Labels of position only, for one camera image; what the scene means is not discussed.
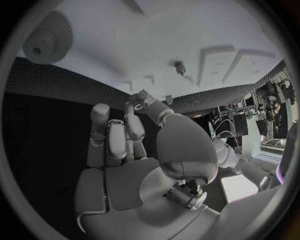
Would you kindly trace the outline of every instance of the wire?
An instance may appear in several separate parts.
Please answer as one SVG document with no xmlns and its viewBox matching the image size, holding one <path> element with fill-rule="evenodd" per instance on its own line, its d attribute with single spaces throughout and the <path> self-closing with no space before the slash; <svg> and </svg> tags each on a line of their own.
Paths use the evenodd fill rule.
<svg viewBox="0 0 300 240">
<path fill-rule="evenodd" d="M 231 125 L 232 125 L 232 127 L 233 127 L 233 130 L 234 130 L 234 135 L 236 135 L 237 133 L 236 133 L 235 125 L 234 125 L 233 122 L 230 121 L 229 119 L 224 119 L 224 120 L 216 127 L 216 129 L 215 129 L 214 131 L 217 132 L 217 130 L 218 130 L 218 128 L 220 127 L 220 125 L 221 125 L 222 123 L 224 123 L 225 121 L 228 121 L 228 122 L 231 123 Z"/>
<path fill-rule="evenodd" d="M 235 142 L 236 142 L 236 146 L 237 146 L 238 150 L 242 153 L 242 150 L 240 149 L 238 140 L 237 140 L 237 138 L 234 136 L 234 134 L 233 134 L 231 131 L 222 131 L 221 133 L 219 133 L 219 134 L 216 136 L 216 138 L 220 137 L 221 134 L 223 134 L 223 133 L 229 133 L 229 134 L 231 134 L 231 135 L 233 136 L 233 138 L 234 138 L 234 140 L 235 140 Z"/>
</svg>

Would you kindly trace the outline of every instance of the cable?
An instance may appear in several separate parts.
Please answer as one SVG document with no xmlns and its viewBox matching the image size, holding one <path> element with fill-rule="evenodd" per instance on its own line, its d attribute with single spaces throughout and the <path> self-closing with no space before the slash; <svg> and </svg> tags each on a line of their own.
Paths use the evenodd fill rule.
<svg viewBox="0 0 300 240">
<path fill-rule="evenodd" d="M 218 130 L 218 128 L 220 127 L 220 125 L 221 125 L 222 123 L 224 123 L 225 121 L 228 121 L 228 122 L 231 123 L 231 125 L 232 125 L 232 127 L 233 127 L 233 129 L 234 129 L 234 135 L 236 135 L 237 133 L 236 133 L 235 125 L 234 125 L 233 122 L 230 121 L 229 119 L 224 119 L 224 120 L 216 127 L 216 129 L 215 129 L 214 131 L 217 132 L 217 130 Z"/>
<path fill-rule="evenodd" d="M 226 131 L 226 130 L 225 130 L 225 131 L 222 131 L 221 133 L 219 133 L 219 134 L 216 136 L 216 138 L 220 137 L 221 134 L 223 134 L 223 133 L 230 133 L 230 134 L 233 136 L 233 138 L 234 138 L 234 140 L 235 140 L 235 142 L 236 142 L 236 146 L 237 146 L 238 150 L 242 153 L 242 150 L 240 149 L 240 146 L 239 146 L 239 142 L 238 142 L 237 138 L 234 136 L 234 134 L 233 134 L 231 131 Z"/>
</svg>

